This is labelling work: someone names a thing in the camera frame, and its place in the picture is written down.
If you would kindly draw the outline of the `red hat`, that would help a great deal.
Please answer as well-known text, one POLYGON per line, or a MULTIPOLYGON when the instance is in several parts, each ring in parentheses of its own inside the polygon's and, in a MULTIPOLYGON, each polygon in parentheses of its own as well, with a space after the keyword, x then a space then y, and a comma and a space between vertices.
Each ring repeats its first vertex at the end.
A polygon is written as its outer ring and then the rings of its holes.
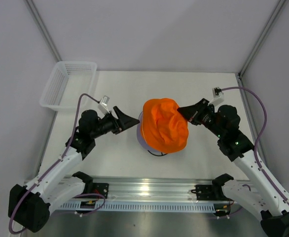
POLYGON ((150 148, 170 154, 186 147, 188 122, 178 108, 177 102, 170 98, 150 99, 144 103, 140 135, 150 148))

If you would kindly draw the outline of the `purple bucket hat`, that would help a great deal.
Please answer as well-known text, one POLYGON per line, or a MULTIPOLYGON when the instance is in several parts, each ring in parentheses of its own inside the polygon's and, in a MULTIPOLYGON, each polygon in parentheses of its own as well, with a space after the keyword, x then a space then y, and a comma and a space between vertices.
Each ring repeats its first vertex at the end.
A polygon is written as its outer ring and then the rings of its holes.
POLYGON ((142 146, 143 149, 145 149, 146 151, 149 151, 155 155, 157 155, 158 153, 161 153, 158 150, 155 150, 154 148, 152 148, 151 146, 149 146, 147 144, 147 142, 145 141, 145 139, 143 138, 141 131, 142 131, 142 119, 143 119, 143 112, 140 113, 138 120, 140 121, 140 123, 137 125, 137 140, 139 142, 139 144, 142 146))

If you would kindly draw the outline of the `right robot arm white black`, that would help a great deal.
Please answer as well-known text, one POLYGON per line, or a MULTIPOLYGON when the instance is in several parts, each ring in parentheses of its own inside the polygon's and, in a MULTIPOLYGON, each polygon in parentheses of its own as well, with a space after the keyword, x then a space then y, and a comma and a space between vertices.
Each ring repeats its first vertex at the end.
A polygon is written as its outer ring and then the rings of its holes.
POLYGON ((192 125, 203 125, 216 137, 220 151, 254 185, 258 194, 243 188, 232 176, 223 174, 213 180, 216 199, 236 201, 259 222, 269 237, 289 237, 289 193, 268 170, 254 150, 254 144, 240 131, 237 109, 222 105, 215 110, 206 99, 180 107, 177 111, 192 125))

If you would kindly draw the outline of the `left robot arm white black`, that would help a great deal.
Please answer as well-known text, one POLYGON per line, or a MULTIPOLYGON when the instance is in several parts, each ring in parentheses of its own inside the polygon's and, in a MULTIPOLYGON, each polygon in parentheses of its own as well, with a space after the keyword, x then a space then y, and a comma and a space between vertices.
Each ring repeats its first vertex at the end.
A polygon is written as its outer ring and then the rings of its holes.
POLYGON ((83 172, 76 172, 67 181, 62 182, 68 172, 91 153, 95 140, 109 132, 117 135, 137 124, 139 120, 121 112, 117 106, 100 118, 96 111, 86 110, 76 114, 74 129, 62 155, 43 173, 24 185, 15 185, 9 193, 8 216, 9 231, 17 222, 24 229, 38 232, 47 223, 51 214, 72 198, 100 197, 94 192, 93 178, 83 172))

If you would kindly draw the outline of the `black wire hat stand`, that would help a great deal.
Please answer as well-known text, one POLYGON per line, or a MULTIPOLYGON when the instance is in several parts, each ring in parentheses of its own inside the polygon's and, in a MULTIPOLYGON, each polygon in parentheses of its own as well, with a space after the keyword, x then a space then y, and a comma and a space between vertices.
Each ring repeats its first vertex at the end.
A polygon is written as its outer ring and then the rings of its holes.
POLYGON ((149 150, 148 150, 148 152, 155 157, 164 157, 167 155, 166 153, 162 153, 162 152, 151 152, 149 150))

